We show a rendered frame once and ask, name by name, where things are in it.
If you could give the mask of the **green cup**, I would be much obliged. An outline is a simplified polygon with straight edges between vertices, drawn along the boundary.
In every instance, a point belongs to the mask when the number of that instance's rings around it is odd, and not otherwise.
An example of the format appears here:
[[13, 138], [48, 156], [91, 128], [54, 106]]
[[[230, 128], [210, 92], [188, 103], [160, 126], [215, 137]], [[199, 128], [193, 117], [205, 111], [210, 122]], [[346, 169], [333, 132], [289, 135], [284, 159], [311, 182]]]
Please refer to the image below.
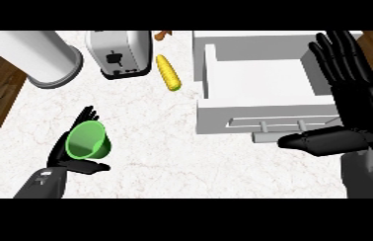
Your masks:
[[101, 159], [110, 151], [103, 124], [95, 120], [84, 121], [69, 132], [63, 147], [75, 160]]

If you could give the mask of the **yellow corn cob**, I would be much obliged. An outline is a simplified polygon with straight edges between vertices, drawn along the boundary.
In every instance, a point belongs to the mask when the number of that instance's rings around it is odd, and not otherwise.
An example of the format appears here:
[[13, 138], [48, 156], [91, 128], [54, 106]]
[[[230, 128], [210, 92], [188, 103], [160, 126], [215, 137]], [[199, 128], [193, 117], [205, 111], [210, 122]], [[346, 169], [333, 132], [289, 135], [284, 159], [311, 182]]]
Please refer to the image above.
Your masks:
[[156, 56], [156, 63], [166, 87], [172, 92], [175, 92], [182, 85], [176, 71], [160, 54]]

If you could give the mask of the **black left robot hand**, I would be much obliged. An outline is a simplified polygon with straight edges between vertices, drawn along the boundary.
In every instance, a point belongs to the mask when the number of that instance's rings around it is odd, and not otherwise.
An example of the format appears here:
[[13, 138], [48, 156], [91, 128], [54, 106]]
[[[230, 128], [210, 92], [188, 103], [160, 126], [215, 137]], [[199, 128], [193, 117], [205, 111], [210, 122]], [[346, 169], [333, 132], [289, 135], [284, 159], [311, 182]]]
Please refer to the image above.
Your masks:
[[92, 106], [87, 106], [79, 112], [69, 130], [61, 134], [54, 144], [54, 147], [48, 156], [48, 160], [47, 160], [48, 167], [66, 167], [69, 171], [84, 174], [84, 175], [92, 175], [97, 172], [110, 170], [110, 167], [106, 164], [95, 163], [94, 161], [88, 161], [88, 160], [72, 159], [67, 156], [64, 148], [63, 148], [64, 140], [72, 129], [84, 121], [97, 121], [97, 120], [98, 120], [98, 115], [95, 114], [95, 110], [92, 109]]

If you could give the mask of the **white open drawer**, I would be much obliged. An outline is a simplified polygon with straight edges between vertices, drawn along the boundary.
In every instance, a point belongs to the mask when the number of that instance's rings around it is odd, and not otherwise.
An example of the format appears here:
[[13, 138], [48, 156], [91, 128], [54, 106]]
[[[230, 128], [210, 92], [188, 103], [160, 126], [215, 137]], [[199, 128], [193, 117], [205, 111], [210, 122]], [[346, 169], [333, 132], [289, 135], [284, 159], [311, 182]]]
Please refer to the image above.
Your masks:
[[193, 79], [206, 107], [328, 105], [314, 31], [194, 31]]

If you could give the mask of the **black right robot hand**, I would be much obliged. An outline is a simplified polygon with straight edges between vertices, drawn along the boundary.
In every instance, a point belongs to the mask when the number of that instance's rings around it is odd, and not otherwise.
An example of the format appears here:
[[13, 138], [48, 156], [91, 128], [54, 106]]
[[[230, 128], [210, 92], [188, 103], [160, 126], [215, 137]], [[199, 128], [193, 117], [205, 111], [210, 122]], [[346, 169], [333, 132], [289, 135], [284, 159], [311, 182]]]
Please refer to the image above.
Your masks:
[[342, 125], [283, 136], [278, 147], [327, 156], [373, 148], [373, 69], [349, 31], [327, 31], [309, 43]]

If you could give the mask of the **silver toaster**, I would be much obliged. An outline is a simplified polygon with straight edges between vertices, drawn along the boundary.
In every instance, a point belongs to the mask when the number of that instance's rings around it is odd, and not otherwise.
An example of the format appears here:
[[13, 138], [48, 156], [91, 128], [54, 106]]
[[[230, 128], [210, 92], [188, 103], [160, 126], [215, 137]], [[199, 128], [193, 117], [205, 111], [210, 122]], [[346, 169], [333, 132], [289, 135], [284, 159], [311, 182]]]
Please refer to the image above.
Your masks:
[[153, 58], [150, 31], [88, 31], [85, 47], [107, 80], [148, 74]]

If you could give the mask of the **white cylindrical roll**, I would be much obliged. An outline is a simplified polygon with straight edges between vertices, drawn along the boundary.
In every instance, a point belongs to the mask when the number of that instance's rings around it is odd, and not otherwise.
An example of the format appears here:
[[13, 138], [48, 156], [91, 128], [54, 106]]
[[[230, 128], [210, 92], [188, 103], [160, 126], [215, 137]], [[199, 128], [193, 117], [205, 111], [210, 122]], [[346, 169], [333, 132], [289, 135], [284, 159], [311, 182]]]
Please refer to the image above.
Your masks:
[[0, 56], [42, 89], [64, 85], [82, 66], [79, 50], [54, 31], [0, 31]]

